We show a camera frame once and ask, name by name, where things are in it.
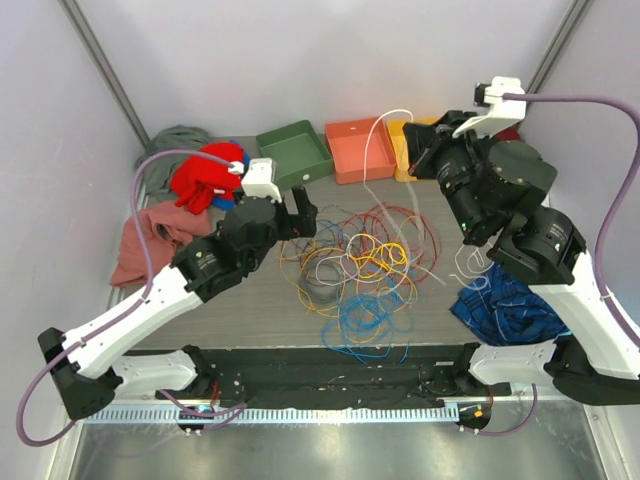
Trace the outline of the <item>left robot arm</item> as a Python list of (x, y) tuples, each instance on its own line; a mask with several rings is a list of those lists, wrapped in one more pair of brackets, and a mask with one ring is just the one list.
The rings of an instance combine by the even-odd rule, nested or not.
[(149, 287), (76, 329), (38, 337), (51, 377), (72, 420), (88, 418), (116, 397), (160, 390), (193, 399), (211, 393), (216, 373), (199, 348), (130, 356), (128, 350), (172, 319), (239, 285), (279, 241), (311, 238), (318, 209), (306, 189), (292, 190), (297, 211), (271, 197), (239, 193), (215, 231), (189, 243)]

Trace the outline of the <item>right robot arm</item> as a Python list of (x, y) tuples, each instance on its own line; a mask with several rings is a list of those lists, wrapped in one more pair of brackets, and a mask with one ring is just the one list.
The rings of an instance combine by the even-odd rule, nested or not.
[(488, 257), (540, 296), (570, 333), (530, 345), (468, 344), (451, 371), (457, 391), (485, 385), (554, 386), (593, 406), (639, 402), (639, 349), (598, 291), (586, 242), (564, 213), (543, 206), (557, 171), (521, 140), (454, 132), (474, 114), (449, 111), (434, 124), (402, 131), (408, 171), (432, 179), (460, 227), (463, 242), (493, 244)]

